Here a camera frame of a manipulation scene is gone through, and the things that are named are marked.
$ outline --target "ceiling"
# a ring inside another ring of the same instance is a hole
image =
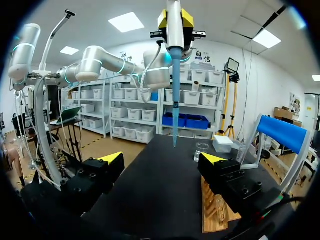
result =
[[[229,44],[251,51],[250,39],[261,30],[267,20],[283,4],[278,0],[181,0],[195,19],[195,29],[206,31],[207,40]],[[39,63],[47,39],[64,16],[66,9],[76,13],[61,28],[50,49],[47,64],[68,66],[78,61],[88,46],[110,47],[150,40],[150,32],[157,31],[157,19],[166,8],[165,0],[47,0],[26,20],[41,26],[41,35],[33,61]],[[108,20],[134,12],[145,28],[121,33]],[[281,66],[306,87],[315,87],[311,75],[320,75],[305,33],[295,28],[288,10],[270,25],[268,31],[282,42],[267,49],[252,42],[252,52]],[[65,47],[79,49],[72,56],[61,54]]]

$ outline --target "blue tray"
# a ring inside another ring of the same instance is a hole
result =
[[[162,117],[162,125],[167,126],[173,126],[174,125],[174,118],[172,112],[167,112]],[[179,122],[178,127],[184,127],[186,126],[186,115],[185,114],[179,114]]]
[[[187,114],[185,126],[191,129],[208,129],[209,121],[205,116]]]

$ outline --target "yellow triangle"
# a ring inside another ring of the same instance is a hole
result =
[[[209,160],[210,163],[214,164],[216,162],[219,162],[220,160],[227,160],[227,159],[224,159],[224,158],[221,158],[221,157],[217,157],[217,156],[213,156],[213,155],[210,155],[208,153],[204,153],[202,152],[201,153],[203,156],[205,156],[206,159]]]
[[[111,163],[113,160],[115,160],[120,154],[123,154],[122,151],[108,155],[108,156],[104,156],[101,158],[98,158],[98,160],[103,160],[105,162]]]

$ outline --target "white wall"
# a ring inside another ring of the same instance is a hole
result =
[[[252,66],[248,83],[247,106],[244,120],[244,136],[241,133],[239,136],[240,139],[243,137],[246,139],[248,137],[253,123],[259,114],[273,116],[275,107],[289,107],[290,93],[294,93],[301,100],[302,106],[299,119],[302,121],[302,116],[304,116],[303,106],[305,100],[305,89],[297,80],[291,77],[290,74],[284,71],[282,68],[258,55],[251,54],[248,51],[244,52],[244,61],[242,49],[218,42],[196,40],[194,42],[194,47],[196,49],[193,51],[191,59],[188,61],[188,63],[203,62],[203,58],[205,57],[204,53],[208,53],[211,64],[216,67],[216,70],[219,71],[223,70],[224,64],[229,58],[233,58],[240,63],[238,70],[240,82],[238,84],[238,98],[234,126],[236,135],[238,135],[243,121],[246,102],[246,67],[248,71],[247,74],[249,76],[252,56]],[[122,55],[121,52],[124,52],[126,53],[127,58],[132,57],[132,62],[136,64],[142,64],[143,53],[150,48],[157,48],[157,45],[154,41],[121,45],[108,49],[108,51],[118,57]],[[202,53],[202,60],[195,59],[197,51]],[[226,115],[226,126],[230,124],[233,99],[234,84],[232,83]]]
[[[10,87],[10,78],[8,77],[8,66],[3,70],[3,75],[0,82],[0,113],[4,113],[3,120],[5,129],[3,133],[8,133],[13,131],[15,128],[11,122],[13,114],[16,113],[15,107],[15,95],[14,90],[9,91]],[[38,70],[39,65],[32,65],[33,70]],[[47,65],[46,70],[56,73],[61,67],[57,65]]]

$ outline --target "cardboard box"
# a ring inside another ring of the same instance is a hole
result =
[[[302,122],[301,121],[293,120],[293,125],[296,125],[296,126],[302,128]]]
[[[285,118],[289,120],[293,120],[294,113],[290,111],[283,110],[281,108],[275,107],[274,108],[274,116],[278,118]]]

